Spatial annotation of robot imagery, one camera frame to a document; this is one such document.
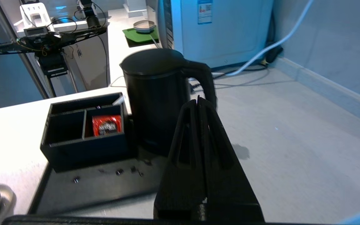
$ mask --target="green mat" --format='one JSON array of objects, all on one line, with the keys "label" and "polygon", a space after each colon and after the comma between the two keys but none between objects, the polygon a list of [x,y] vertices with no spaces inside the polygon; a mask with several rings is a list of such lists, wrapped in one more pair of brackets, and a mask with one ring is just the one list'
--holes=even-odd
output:
[{"label": "green mat", "polygon": [[158,33],[156,32],[156,29],[154,29],[154,31],[152,31],[149,34],[142,34],[142,33],[138,33],[136,31],[136,29],[134,28],[130,28],[127,30],[123,30],[124,35],[127,37],[127,39],[130,39],[136,43],[144,43],[144,42],[149,42],[152,41],[151,36],[155,39],[158,40]]}]

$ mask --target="white cable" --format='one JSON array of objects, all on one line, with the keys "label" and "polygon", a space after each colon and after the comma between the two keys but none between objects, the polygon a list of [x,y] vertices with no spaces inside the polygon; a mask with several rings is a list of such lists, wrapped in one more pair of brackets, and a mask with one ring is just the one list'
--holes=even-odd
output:
[{"label": "white cable", "polygon": [[254,57],[252,57],[246,64],[244,64],[242,67],[240,67],[238,70],[226,74],[226,76],[234,76],[239,74],[240,72],[242,72],[243,70],[245,70],[247,67],[249,67],[255,60],[257,60],[259,57],[261,57],[264,53],[266,53],[267,51],[269,51],[272,48],[275,48],[277,46],[279,46],[280,44],[283,44],[286,40],[288,40],[294,33],[295,31],[298,29],[298,27],[300,26],[301,22],[304,20],[304,17],[306,15],[306,13],[308,12],[310,6],[312,5],[314,0],[309,0],[309,2],[306,4],[304,10],[301,13],[301,16],[299,17],[297,23],[294,25],[293,29],[290,31],[290,33],[287,34],[287,36],[285,36],[283,39],[277,41],[276,43],[264,48],[262,51],[260,51],[258,54],[256,54]]}]

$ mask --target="gray floor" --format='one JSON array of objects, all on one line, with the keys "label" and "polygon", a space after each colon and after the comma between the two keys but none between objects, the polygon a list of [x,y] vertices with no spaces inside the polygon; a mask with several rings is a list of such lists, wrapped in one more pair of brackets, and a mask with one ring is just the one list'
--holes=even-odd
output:
[{"label": "gray floor", "polygon": [[[360,119],[273,68],[216,84],[219,116],[266,221],[336,223],[360,211]],[[152,218],[153,201],[80,214]]]}]

